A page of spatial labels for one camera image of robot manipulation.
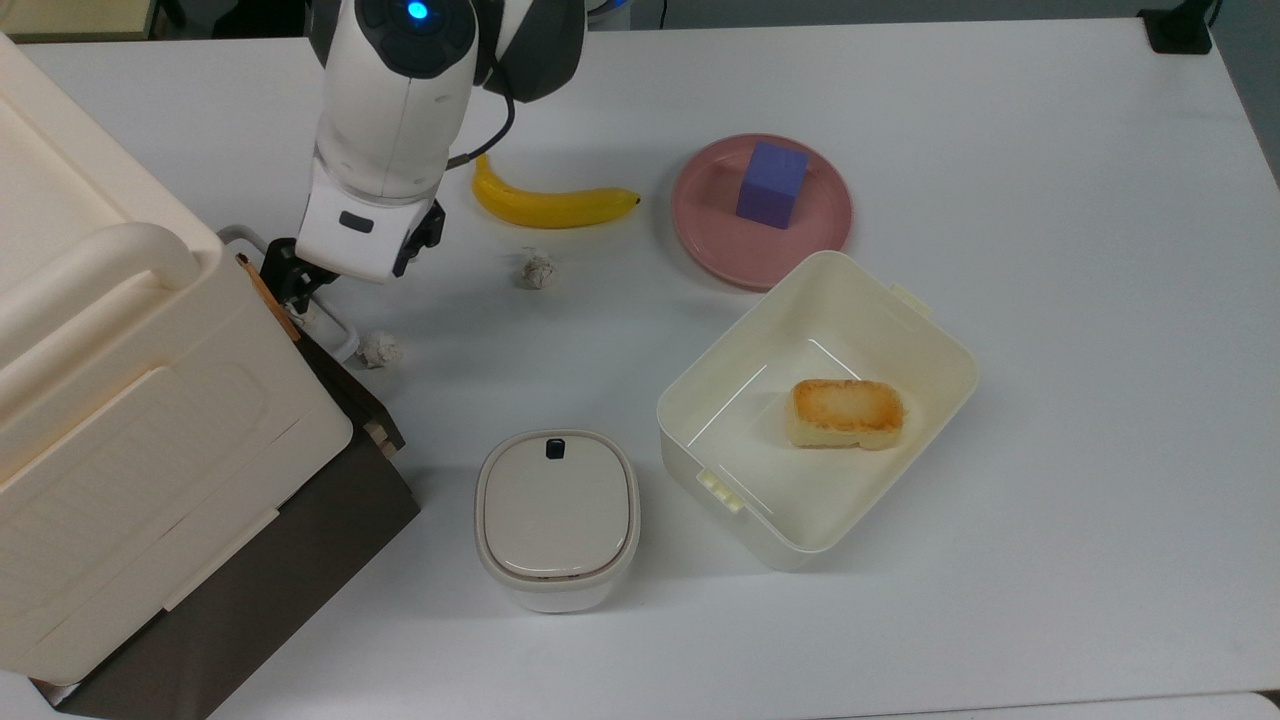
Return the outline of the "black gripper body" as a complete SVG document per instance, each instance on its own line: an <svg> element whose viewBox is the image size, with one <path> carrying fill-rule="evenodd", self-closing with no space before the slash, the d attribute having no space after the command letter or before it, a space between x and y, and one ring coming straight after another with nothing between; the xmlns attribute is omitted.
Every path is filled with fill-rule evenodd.
<svg viewBox="0 0 1280 720"><path fill-rule="evenodd" d="M270 242L262 278L273 293L302 284L306 272L330 272L374 284L401 278L425 249L442 241L445 211L438 201L428 208L372 209L361 215L348 209L308 218L303 236Z"/></svg>

